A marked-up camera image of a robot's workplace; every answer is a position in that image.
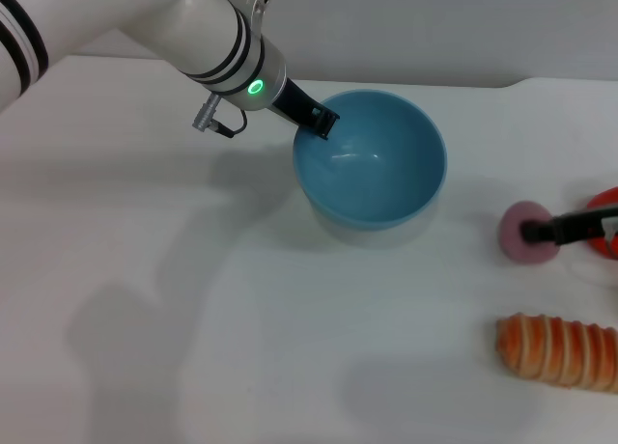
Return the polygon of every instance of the green indicator light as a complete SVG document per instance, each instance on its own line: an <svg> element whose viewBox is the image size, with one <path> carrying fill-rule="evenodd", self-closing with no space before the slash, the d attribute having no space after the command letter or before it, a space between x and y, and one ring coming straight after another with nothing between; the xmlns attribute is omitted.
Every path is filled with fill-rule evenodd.
<svg viewBox="0 0 618 444"><path fill-rule="evenodd" d="M262 91L263 88L264 88L264 81L262 81L262 80L255 80L249 86L249 90L248 90L249 95L258 94L259 92Z"/></svg>

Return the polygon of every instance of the white wall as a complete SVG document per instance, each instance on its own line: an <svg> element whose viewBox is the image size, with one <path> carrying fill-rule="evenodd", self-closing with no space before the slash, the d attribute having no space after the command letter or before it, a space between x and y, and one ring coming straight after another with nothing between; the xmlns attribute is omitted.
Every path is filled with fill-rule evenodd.
<svg viewBox="0 0 618 444"><path fill-rule="evenodd" d="M618 79L618 0L274 0L265 28L296 78L473 86ZM120 33L83 52L151 56Z"/></svg>

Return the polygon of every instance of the red object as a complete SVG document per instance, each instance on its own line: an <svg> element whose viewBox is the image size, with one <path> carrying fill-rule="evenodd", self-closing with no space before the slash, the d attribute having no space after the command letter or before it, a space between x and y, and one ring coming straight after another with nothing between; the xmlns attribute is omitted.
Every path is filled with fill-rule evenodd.
<svg viewBox="0 0 618 444"><path fill-rule="evenodd" d="M521 236L521 224L534 220L548 222L551 214L545 208L531 201L512 205L504 213L498 228L498 242L502 252L512 261L520 264L542 264L556 257L559 247L554 243L526 243Z"/></svg>
<svg viewBox="0 0 618 444"><path fill-rule="evenodd" d="M603 193L595 196L592 201L588 203L587 207L599 208L601 206L609 205L618 205L618 187L604 191ZM589 239L588 243L595 251L602 254L606 258L614 259L613 256L611 256L607 251L607 246L605 245L605 240L603 238ZM613 249L614 253L618 254L618 237L614 238L611 241L611 248Z"/></svg>

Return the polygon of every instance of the black stripe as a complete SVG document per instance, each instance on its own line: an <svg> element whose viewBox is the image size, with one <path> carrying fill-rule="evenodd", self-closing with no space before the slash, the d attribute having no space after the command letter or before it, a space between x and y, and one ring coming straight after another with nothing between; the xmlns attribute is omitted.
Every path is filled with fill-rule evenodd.
<svg viewBox="0 0 618 444"><path fill-rule="evenodd" d="M49 55L47 55L47 48L45 48L45 42L42 41L39 29L16 0L0 0L0 2L7 7L32 44L39 62L39 78L43 77L49 68Z"/></svg>
<svg viewBox="0 0 618 444"><path fill-rule="evenodd" d="M19 73L19 80L21 81L20 95L23 95L24 92L28 90L28 87L30 87L30 68L28 67L28 62L26 61L26 57L19 43L17 43L11 31L7 29L7 26L5 26L2 21L0 21L0 42L7 49L11 58L13 58L13 62Z"/></svg>
<svg viewBox="0 0 618 444"><path fill-rule="evenodd" d="M204 85L220 84L221 82L228 80L230 77L236 74L239 71L239 69L242 67L242 65L244 65L244 62L247 61L247 56L249 56L249 50L251 49L251 43L253 42L252 41L253 35L251 34L251 29L249 28L249 22L244 16L242 17L242 22L244 22L244 28L247 31L247 34L246 34L247 39L246 41L244 41L244 48L242 49L242 53L240 53L239 60L236 61L236 64L233 65L230 68L230 70L228 70L225 74L213 80L200 80L198 81L200 84L204 84Z"/></svg>
<svg viewBox="0 0 618 444"><path fill-rule="evenodd" d="M266 57L265 55L266 54L265 54L265 47L264 47L264 38L262 38L260 39L260 60L258 61L258 66L255 68L255 70L251 74L251 77L249 77L242 85L237 86L235 89L228 90L225 92L213 92L213 93L220 95L222 97L226 97L227 95L233 95L235 93L240 92L242 89L248 87L251 84L251 82L255 80L255 78L258 76L258 74L262 70L262 66L264 65L264 59Z"/></svg>
<svg viewBox="0 0 618 444"><path fill-rule="evenodd" d="M234 47L232 48L232 51L227 56L227 58L225 60L223 60L223 63L221 63L215 69L209 70L208 72L204 72L203 74L187 74L186 72L183 72L184 75L186 75L187 77L190 77L193 80L195 80L195 79L205 79L205 78L211 77L211 76L213 76L215 74L219 74L221 71L223 71L225 68L227 68L227 66L230 63L232 63L232 60L234 59L236 54L239 52L240 42L242 42L242 23L243 23L243 19L244 19L244 16L242 16L242 14L240 14L238 10L234 9L234 12L236 13L237 21L239 22L238 23L238 32L237 32L237 35L236 35L236 41L234 42Z"/></svg>

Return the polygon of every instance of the bowl rim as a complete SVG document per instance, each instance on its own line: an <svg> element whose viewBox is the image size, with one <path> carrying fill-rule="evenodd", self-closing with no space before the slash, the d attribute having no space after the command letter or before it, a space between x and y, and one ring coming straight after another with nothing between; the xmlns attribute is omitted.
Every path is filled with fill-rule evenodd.
<svg viewBox="0 0 618 444"><path fill-rule="evenodd" d="M324 209L328 214L332 215L336 220L341 221L343 223L351 224L351 225L353 225L356 228L362 228L362 229L372 229L372 228L388 229L390 227L395 227L397 225L403 224L404 222L407 222L409 219L411 219L412 217L420 214L423 210L425 210L435 200L435 198L437 197L438 193L440 192L440 190L444 186L444 183L445 183L445 180L446 180L446 173L448 171L448 154L446 152L446 144L444 143L444 138L442 137L442 133L437 128L437 125L435 125L434 120L432 118L430 118L429 115L421 107L419 107L417 104L413 103L409 99L401 97L401 96L396 95L396 94L393 94L391 92L386 92L384 90L372 90L372 89L347 90L345 92L341 92L339 94L332 95L332 96L328 97L327 99L322 101L322 104L324 106L327 106L328 103L330 101L332 101L333 99L335 99L337 97L344 97L346 95L351 95L351 94L381 94L381 95L384 95L384 96L387 96L387 97L394 97L395 99L398 99L399 101L402 101L402 102L406 103L412 109L415 109L416 111L418 111L427 121L429 121L429 123L431 124L432 128L435 131L435 134L437 135L437 139L440 142L440 146L442 147L442 161L443 161L443 164L444 164L444 168L442 169L442 177L440 179L439 184L437 185L437 188L434 191L434 194L420 208L414 210L413 212L410 212L409 214L403 215L401 217L398 217L398 218L392 219L392 220L382 220L382 221L359 220L359 219L354 219L354 218L348 217L348 216L342 214L341 212L338 212L337 210L335 210L333 208L330 208L329 206L325 205L322 201L318 200L316 198L316 196L307 188L306 184L302 180L302 176L298 172L298 166L296 164L295 144L296 144L296 140L298 139L298 135L299 135L300 131L301 130L306 130L306 128L304 128L304 127L299 127L298 128L298 130L296 131L295 140L294 140L294 148L293 148L293 156L292 156L292 158L293 158L295 176L296 176L296 179L298 180L298 183L300 184L300 187L304 191L305 195L307 195L307 198L309 198L309 200L312 203L314 203L316 206L318 206L319 208Z"/></svg>

